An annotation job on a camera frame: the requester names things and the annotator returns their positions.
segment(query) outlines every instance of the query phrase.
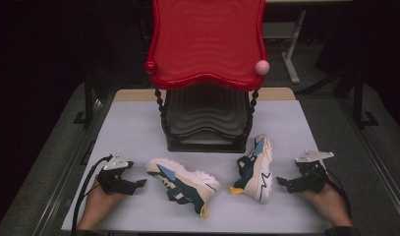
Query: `white tabletop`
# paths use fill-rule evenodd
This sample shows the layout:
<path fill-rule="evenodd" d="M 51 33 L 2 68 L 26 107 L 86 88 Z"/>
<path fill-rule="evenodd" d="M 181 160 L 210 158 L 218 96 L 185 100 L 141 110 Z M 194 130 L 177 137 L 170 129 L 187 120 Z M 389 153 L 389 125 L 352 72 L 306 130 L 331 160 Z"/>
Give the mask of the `white tabletop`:
<path fill-rule="evenodd" d="M 147 179 L 147 182 L 113 209 L 101 223 L 101 230 L 319 233 L 329 227 L 313 206 L 288 194 L 275 179 L 266 205 L 246 195 L 230 195 L 229 187 L 240 178 L 236 160 L 242 155 L 168 151 L 157 108 L 154 101 L 114 101 L 104 121 L 81 184 L 98 159 L 118 150 L 127 160 L 135 163 L 122 178 L 132 182 Z M 299 101 L 259 100 L 247 151 L 253 146 L 253 138 L 261 133 L 268 134 L 273 145 L 270 167 L 273 174 L 286 179 L 300 177 L 294 159 L 305 149 L 317 150 L 317 147 Z M 200 218 L 194 211 L 194 205 L 181 206 L 167 200 L 165 186 L 147 175 L 144 169 L 149 160 L 157 157 L 174 159 L 187 170 L 202 170 L 220 182 L 221 190 L 207 206 L 208 219 Z M 75 200 L 62 226 L 64 230 L 71 229 Z"/>

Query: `person's left hand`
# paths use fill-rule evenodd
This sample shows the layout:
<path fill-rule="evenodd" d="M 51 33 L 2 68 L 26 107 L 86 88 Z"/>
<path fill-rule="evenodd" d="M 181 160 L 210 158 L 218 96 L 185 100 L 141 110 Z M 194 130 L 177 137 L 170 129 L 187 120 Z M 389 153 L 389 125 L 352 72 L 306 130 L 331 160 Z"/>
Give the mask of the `person's left hand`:
<path fill-rule="evenodd" d="M 77 229 L 96 232 L 98 224 L 117 203 L 126 198 L 123 194 L 106 194 L 95 176 L 92 191 L 86 196 L 86 207 Z"/>

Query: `person's right hand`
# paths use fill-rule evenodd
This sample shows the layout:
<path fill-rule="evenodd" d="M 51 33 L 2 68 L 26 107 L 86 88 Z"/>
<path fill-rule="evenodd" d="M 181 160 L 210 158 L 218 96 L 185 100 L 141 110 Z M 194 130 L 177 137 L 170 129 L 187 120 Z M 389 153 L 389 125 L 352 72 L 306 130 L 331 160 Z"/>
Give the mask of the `person's right hand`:
<path fill-rule="evenodd" d="M 298 196 L 310 201 L 333 227 L 352 226 L 353 223 L 347 213 L 346 206 L 341 196 L 328 184 L 319 193 L 304 191 Z"/>

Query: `gray floor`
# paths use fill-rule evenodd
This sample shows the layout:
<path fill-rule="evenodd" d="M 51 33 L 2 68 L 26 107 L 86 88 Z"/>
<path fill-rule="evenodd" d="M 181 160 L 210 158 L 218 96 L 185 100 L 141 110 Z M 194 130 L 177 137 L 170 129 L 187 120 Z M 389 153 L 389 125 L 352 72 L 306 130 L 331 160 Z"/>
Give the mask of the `gray floor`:
<path fill-rule="evenodd" d="M 267 45 L 271 71 L 265 87 L 300 90 L 326 76 L 314 68 L 322 45 L 299 44 L 296 48 L 293 62 L 300 75 L 299 85 L 291 84 L 280 57 L 287 44 L 270 41 Z M 335 153 L 325 164 L 347 191 L 354 223 L 362 234 L 400 235 L 400 208 L 395 204 L 400 195 L 396 188 L 388 188 L 400 190 L 400 128 L 374 90 L 365 86 L 364 110 L 372 112 L 379 126 L 360 130 L 351 118 L 352 94 L 336 98 L 332 93 L 335 86 L 332 83 L 297 96 L 318 149 Z M 69 235 L 60 227 L 85 169 L 80 163 L 96 141 L 110 104 L 111 97 L 95 104 L 95 120 L 87 129 L 73 124 L 77 113 L 84 110 L 84 89 L 77 88 L 0 224 L 0 235 Z"/>

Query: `hand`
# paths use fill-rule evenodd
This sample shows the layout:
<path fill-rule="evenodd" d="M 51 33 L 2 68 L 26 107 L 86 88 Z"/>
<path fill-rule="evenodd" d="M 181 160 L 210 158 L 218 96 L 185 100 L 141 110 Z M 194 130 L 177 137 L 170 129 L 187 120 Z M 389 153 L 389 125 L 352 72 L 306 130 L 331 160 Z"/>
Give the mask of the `hand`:
<path fill-rule="evenodd" d="M 319 193 L 304 191 L 298 196 L 310 201 L 333 227 L 352 226 L 353 223 L 347 213 L 346 206 L 341 196 L 328 184 Z"/>
<path fill-rule="evenodd" d="M 99 222 L 117 203 L 126 198 L 122 194 L 106 194 L 99 186 L 98 176 L 95 176 L 92 191 L 86 196 L 86 207 L 77 229 L 96 231 Z"/>

